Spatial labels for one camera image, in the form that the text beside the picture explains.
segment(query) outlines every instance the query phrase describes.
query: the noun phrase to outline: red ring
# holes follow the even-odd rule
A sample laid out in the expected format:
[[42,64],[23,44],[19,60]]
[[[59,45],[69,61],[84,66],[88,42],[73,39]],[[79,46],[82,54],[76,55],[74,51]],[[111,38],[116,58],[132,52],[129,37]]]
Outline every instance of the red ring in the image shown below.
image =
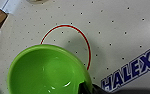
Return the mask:
[[53,30],[59,28],[59,27],[70,27],[70,28],[73,28],[75,30],[77,30],[82,36],[83,38],[85,39],[86,43],[87,43],[87,46],[88,46],[88,51],[89,51],[89,60],[88,60],[88,66],[87,66],[87,70],[89,69],[90,67],[90,62],[91,62],[91,49],[90,49],[90,45],[89,45],[89,42],[87,40],[87,38],[85,37],[85,35],[76,27],[74,26],[71,26],[71,25],[59,25],[59,26],[56,26],[54,28],[52,28],[48,33],[46,33],[46,35],[43,37],[42,41],[41,41],[41,44],[43,43],[43,41],[45,40],[45,38],[47,37],[47,35],[52,32]]

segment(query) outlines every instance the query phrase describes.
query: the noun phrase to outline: dark object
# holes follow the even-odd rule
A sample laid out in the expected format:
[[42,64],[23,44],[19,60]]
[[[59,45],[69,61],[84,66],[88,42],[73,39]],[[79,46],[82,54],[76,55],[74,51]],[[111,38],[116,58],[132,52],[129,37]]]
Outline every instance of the dark object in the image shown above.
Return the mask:
[[91,93],[89,91],[89,89],[87,88],[87,85],[84,83],[81,83],[79,85],[79,93],[78,94],[109,94],[107,92],[105,92],[103,89],[101,89],[100,87],[98,87],[97,85],[93,84],[93,92]]

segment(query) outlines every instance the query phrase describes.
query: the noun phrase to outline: white surface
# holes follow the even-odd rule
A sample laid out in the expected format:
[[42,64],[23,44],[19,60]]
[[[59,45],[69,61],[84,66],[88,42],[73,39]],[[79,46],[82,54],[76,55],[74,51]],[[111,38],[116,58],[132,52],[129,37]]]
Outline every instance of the white surface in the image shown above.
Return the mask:
[[[103,78],[150,48],[149,0],[48,0],[40,4],[10,0],[5,10],[11,14],[0,33],[0,94],[8,94],[7,72],[15,56],[40,44],[59,24],[76,26],[88,38],[92,50],[89,73],[99,86]],[[76,31],[56,29],[44,43],[71,51],[87,65],[87,46]],[[150,88],[150,72],[122,88],[145,87]]]

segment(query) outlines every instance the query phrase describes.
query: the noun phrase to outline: blue lettering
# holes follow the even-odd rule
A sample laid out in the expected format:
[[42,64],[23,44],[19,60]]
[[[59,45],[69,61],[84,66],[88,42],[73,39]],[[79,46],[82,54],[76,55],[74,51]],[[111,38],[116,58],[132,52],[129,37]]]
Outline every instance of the blue lettering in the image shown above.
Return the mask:
[[142,67],[141,72],[144,72],[147,68],[150,69],[150,61],[149,61],[150,59],[149,59],[149,57],[150,57],[150,52],[148,52],[146,54],[146,57],[145,56],[140,57],[140,59],[142,60],[142,63],[143,63],[143,67]]
[[102,89],[112,92],[150,71],[150,49],[101,81]]
[[126,64],[123,68],[123,78],[124,78],[124,82],[127,82],[128,80],[131,79],[131,75],[129,73],[129,68],[128,68],[128,64]]
[[139,66],[136,64],[139,64],[138,60],[131,63],[132,77],[135,77],[136,75],[139,75],[139,73],[140,73],[139,70],[137,70],[137,69],[139,69]]
[[103,79],[102,81],[102,88],[107,91],[112,90],[112,75],[108,76],[107,78]]
[[113,74],[113,79],[114,79],[114,82],[113,82],[113,88],[115,89],[117,86],[120,86],[123,84],[123,81],[122,81],[122,77],[119,73],[119,70]]

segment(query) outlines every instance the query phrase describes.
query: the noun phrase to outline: green plastic bowl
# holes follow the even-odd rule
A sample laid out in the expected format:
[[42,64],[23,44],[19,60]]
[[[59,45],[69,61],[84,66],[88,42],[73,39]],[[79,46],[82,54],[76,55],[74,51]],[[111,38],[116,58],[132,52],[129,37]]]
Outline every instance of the green plastic bowl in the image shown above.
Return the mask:
[[7,79],[10,94],[78,94],[82,82],[92,91],[81,61],[61,47],[44,44],[18,54]]

